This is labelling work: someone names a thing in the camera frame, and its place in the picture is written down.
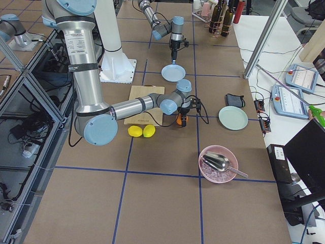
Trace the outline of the pink bowl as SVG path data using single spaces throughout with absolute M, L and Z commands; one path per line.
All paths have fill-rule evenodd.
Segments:
M 238 170 L 238 161 L 235 155 L 226 147 L 220 145 L 210 145 L 201 150 L 199 155 L 199 169 L 201 175 L 210 182 L 221 184 L 231 181 L 236 177 L 236 173 L 229 168 L 222 169 L 222 163 L 215 163 L 212 154 L 222 155 L 229 161 L 229 166 Z

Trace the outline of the red bottle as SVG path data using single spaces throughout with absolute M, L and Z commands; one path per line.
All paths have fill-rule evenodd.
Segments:
M 236 7 L 236 12 L 235 12 L 235 16 L 233 19 L 233 23 L 234 24 L 238 24 L 243 12 L 243 9 L 245 7 L 246 1 L 240 0 L 238 1 L 237 7 Z

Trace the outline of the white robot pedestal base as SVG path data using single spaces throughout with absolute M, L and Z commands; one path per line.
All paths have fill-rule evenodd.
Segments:
M 132 83 L 137 61 L 127 58 L 122 50 L 113 1 L 98 0 L 94 15 L 105 51 L 101 82 Z

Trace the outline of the aluminium frame post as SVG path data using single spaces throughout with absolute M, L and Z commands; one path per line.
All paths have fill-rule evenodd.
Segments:
M 248 64 L 245 68 L 243 78 L 248 79 L 252 73 L 253 68 L 257 65 L 258 59 L 266 45 L 266 42 L 272 33 L 273 29 L 275 28 L 275 25 L 281 16 L 281 13 L 283 12 L 288 0 L 277 0 L 275 3 L 275 6 L 271 12 L 271 15 L 269 16 L 265 27 L 260 35 L 260 38 L 255 46 L 255 49 L 248 61 Z

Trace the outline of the black computer monitor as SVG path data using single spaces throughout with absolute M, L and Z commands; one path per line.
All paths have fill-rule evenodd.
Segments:
M 324 144 L 324 127 L 313 119 L 284 146 L 285 156 L 312 193 L 324 189 Z

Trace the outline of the teach pendant tablet near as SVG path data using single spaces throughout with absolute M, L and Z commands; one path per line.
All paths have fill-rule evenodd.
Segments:
M 300 88 L 290 88 L 291 92 L 281 85 L 274 85 L 271 92 L 271 101 L 275 112 L 281 116 L 288 116 L 299 119 L 308 119 L 307 106 L 300 101 L 299 97 L 303 97 L 303 92 Z

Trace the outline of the orange fruit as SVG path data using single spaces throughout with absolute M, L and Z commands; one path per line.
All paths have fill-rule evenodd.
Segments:
M 178 125 L 181 126 L 181 119 L 180 119 L 180 117 L 181 117 L 181 114 L 179 114 L 179 115 L 177 116 L 176 123 L 177 123 Z

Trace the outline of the wooden cutting board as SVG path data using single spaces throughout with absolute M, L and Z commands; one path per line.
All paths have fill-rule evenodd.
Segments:
M 132 85 L 131 91 L 129 94 L 129 100 L 133 100 L 136 98 L 142 98 L 146 104 L 146 110 L 152 115 L 152 117 L 148 113 L 141 113 L 138 115 L 134 115 L 132 117 L 124 119 L 125 125 L 154 125 L 159 126 L 163 124 L 163 112 L 159 108 L 148 109 L 148 106 L 152 103 L 149 94 L 164 94 L 165 88 L 163 86 L 152 86 L 152 85 Z

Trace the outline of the yellow lemon lower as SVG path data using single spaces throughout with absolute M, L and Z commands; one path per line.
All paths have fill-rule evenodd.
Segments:
M 132 137 L 140 137 L 143 135 L 143 129 L 139 126 L 130 126 L 127 131 Z

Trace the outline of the yellow lemon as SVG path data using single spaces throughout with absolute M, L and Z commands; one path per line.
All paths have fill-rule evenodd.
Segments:
M 155 126 L 154 125 L 146 125 L 143 129 L 143 137 L 150 138 L 155 134 Z
M 130 126 L 127 131 L 132 137 L 140 137 L 143 135 L 143 129 L 139 126 Z

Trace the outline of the teach pendant tablet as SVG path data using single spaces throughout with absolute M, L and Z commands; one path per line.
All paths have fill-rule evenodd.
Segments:
M 300 88 L 308 94 L 312 94 L 315 91 L 318 76 L 319 73 L 314 68 L 293 64 L 285 75 L 285 83 L 289 86 Z
M 303 92 L 300 88 L 290 88 L 291 92 L 281 85 L 274 85 L 271 92 L 271 101 L 275 112 L 281 116 L 288 116 L 299 119 L 308 119 L 307 106 L 300 101 L 299 97 L 303 97 Z

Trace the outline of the light blue plate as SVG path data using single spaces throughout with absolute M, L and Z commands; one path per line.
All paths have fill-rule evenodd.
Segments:
M 186 71 L 179 65 L 167 65 L 161 70 L 162 77 L 169 82 L 177 82 L 185 77 Z

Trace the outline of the teach pendant tablet far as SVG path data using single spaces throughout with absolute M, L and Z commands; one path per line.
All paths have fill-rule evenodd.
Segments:
M 300 88 L 308 94 L 312 94 L 315 91 L 318 76 L 319 73 L 314 68 L 293 64 L 285 75 L 285 83 L 289 86 Z

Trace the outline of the dark wine bottle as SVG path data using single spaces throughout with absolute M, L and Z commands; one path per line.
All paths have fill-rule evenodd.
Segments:
M 234 0 L 230 0 L 228 4 L 228 8 L 224 14 L 221 36 L 227 37 L 230 32 L 230 26 L 233 19 L 233 7 L 234 7 Z
M 217 5 L 214 7 L 213 13 L 212 13 L 212 17 L 210 20 L 210 24 L 209 24 L 209 33 L 215 33 L 216 32 L 216 28 L 218 25 L 218 20 L 220 18 L 221 15 L 221 10 L 222 10 L 222 1 L 219 0 Z

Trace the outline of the dark grey folded cloth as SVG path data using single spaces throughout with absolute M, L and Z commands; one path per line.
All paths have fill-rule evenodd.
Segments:
M 245 107 L 246 103 L 244 101 L 244 96 L 226 94 L 225 95 L 225 104 L 227 106 L 234 106 L 238 108 Z

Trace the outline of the metal scoop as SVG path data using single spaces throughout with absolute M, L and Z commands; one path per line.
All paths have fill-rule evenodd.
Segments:
M 248 178 L 248 174 L 230 166 L 230 161 L 223 155 L 208 151 L 203 155 L 203 161 L 214 170 L 224 172 L 230 170 L 238 175 Z

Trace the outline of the light green plate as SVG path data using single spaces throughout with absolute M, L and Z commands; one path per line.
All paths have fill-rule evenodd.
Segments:
M 219 111 L 221 124 L 230 130 L 241 130 L 248 124 L 247 114 L 235 106 L 225 106 Z

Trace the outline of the yellow lemon upper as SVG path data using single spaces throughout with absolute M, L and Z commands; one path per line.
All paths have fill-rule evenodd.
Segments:
M 154 125 L 146 125 L 143 129 L 143 137 L 150 138 L 155 134 L 155 126 Z

